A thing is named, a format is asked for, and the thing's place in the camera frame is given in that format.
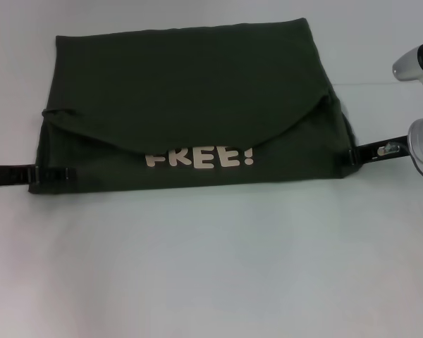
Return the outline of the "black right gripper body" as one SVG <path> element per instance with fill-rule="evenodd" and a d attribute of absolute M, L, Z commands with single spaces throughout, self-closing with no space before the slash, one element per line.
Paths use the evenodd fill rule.
<path fill-rule="evenodd" d="M 364 164 L 409 156 L 407 136 L 364 145 Z"/>

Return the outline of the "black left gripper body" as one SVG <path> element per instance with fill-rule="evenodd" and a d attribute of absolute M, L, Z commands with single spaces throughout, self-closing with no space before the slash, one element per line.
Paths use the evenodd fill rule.
<path fill-rule="evenodd" d="M 0 165 L 0 187 L 28 185 L 30 178 L 30 165 Z"/>

